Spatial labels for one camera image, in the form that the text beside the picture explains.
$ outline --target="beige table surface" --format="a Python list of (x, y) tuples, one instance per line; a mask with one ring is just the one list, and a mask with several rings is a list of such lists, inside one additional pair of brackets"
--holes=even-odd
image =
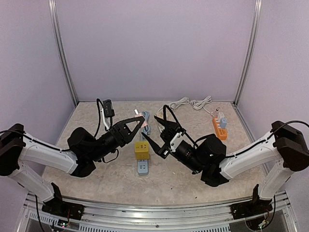
[[(151, 138), (160, 145), (159, 130), (153, 118), (157, 110), (166, 102), (163, 101), (123, 101), (113, 102), (115, 110), (114, 122), (134, 116), (134, 109), (139, 112), (150, 112), (149, 124), (152, 128)], [(232, 105), (227, 102), (212, 102), (206, 108), (215, 110), (222, 108), (228, 124), (228, 139), (224, 141), (227, 152), (236, 151), (250, 143)], [(195, 140), (203, 135), (214, 133), (211, 116), (204, 110), (195, 111), (190, 105), (180, 106), (175, 114), (181, 125)], [(98, 123), (98, 112), (95, 102), (78, 104), (67, 123), (58, 146), (67, 148), (67, 139), (77, 127), (84, 127), (94, 134)], [(102, 127), (99, 135), (104, 133)], [(140, 140), (140, 134), (134, 141)], [(138, 176), (137, 161), (134, 155), (134, 142), (119, 149), (117, 160), (111, 163), (96, 163), (96, 169), (85, 178), (77, 178), (54, 168), (47, 167), (43, 178), (59, 186), (62, 195), (80, 199), (96, 200), (110, 203), (128, 204), (186, 204), (206, 203), (236, 199), (252, 195), (254, 186), (265, 177), (261, 166), (238, 175), (229, 183), (216, 188), (200, 181), (200, 174), (192, 175), (191, 171), (178, 162), (173, 156), (162, 159), (151, 149), (149, 175)]]

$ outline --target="wall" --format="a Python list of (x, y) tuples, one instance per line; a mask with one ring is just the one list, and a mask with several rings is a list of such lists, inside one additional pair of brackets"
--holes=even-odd
[[(22, 123), (54, 144), (73, 111), (57, 54), (48, 1), (2, 0), (0, 130)], [(33, 167), (42, 173), (42, 166)], [(0, 231), (12, 232), (27, 191), (0, 177)]]
[[(263, 1), (248, 79), (239, 109), (258, 138), (276, 120), (309, 122), (309, 2)], [(309, 129), (303, 131), (309, 144)], [(309, 168), (285, 185), (300, 231), (309, 231)]]
[(232, 101), (254, 2), (57, 1), (79, 100)]

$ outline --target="orange power strip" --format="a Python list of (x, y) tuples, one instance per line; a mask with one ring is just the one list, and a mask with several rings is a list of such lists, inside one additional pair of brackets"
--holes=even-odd
[(217, 121), (216, 117), (212, 118), (212, 124), (213, 124), (214, 130), (216, 131), (216, 135), (217, 135), (218, 139), (226, 140), (227, 139), (227, 131), (226, 131), (226, 129), (220, 128), (220, 122)]

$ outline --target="robotic arm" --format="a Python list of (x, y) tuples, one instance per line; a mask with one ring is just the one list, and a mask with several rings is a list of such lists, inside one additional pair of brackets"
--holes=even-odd
[[(108, 114), (106, 111), (111, 111), (111, 104), (103, 108), (103, 120)], [(133, 131), (127, 126), (131, 122), (138, 122)], [(69, 149), (66, 150), (34, 138), (24, 132), (23, 125), (15, 124), (0, 137), (0, 175), (8, 176), (38, 196), (44, 202), (42, 211), (65, 218), (69, 213), (70, 218), (80, 220), (84, 206), (64, 202), (57, 185), (43, 180), (24, 161), (86, 177), (95, 170), (94, 162), (105, 162), (106, 155), (130, 143), (143, 122), (144, 117), (140, 116), (119, 121), (111, 127), (106, 124), (107, 132), (98, 139), (79, 127), (68, 139)]]
[[(167, 109), (173, 115), (175, 122), (166, 120)], [(163, 107), (163, 117), (161, 119), (155, 116), (158, 123), (165, 127), (160, 135), (165, 142), (162, 147), (146, 134), (143, 136), (148, 140), (154, 152), (162, 158), (165, 159), (171, 154), (187, 166), (192, 174), (202, 172), (201, 181), (209, 186), (216, 187), (227, 183), (244, 171), (276, 160), (263, 183), (254, 188), (253, 199), (231, 206), (234, 219), (271, 211), (272, 198), (280, 187), (294, 172), (299, 172), (309, 166), (309, 152), (304, 136), (299, 130), (288, 126), (288, 123), (274, 122), (272, 130), (262, 138), (227, 155), (226, 146), (215, 134), (209, 134), (193, 141), (167, 105)], [(193, 146), (183, 140), (185, 135), (192, 141)]]

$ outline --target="yellow cube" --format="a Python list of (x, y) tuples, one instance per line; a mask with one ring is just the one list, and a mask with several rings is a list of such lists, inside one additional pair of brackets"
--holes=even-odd
[(135, 158), (137, 160), (149, 159), (149, 144), (147, 141), (135, 142), (134, 151), (135, 151)]

